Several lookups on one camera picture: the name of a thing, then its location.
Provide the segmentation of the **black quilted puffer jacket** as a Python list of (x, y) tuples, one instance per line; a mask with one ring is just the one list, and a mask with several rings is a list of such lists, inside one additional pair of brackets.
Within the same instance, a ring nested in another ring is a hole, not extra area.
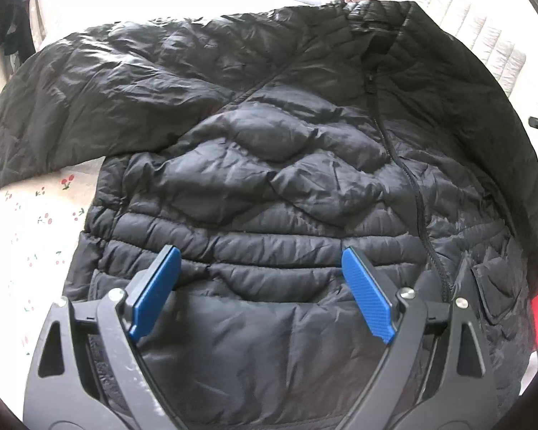
[(180, 251), (136, 344), (179, 429), (341, 429), (386, 349), (343, 276), (348, 248), (426, 301), (466, 299), (497, 422), (516, 403), (538, 158), (489, 70), (418, 4), (68, 35), (1, 92), (0, 189), (97, 158), (64, 294), (100, 300)]

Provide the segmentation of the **white cherry-print bed sheet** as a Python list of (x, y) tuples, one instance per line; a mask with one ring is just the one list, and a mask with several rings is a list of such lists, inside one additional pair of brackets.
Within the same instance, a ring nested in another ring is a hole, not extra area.
[(28, 320), (62, 290), (102, 159), (0, 189), (0, 309)]

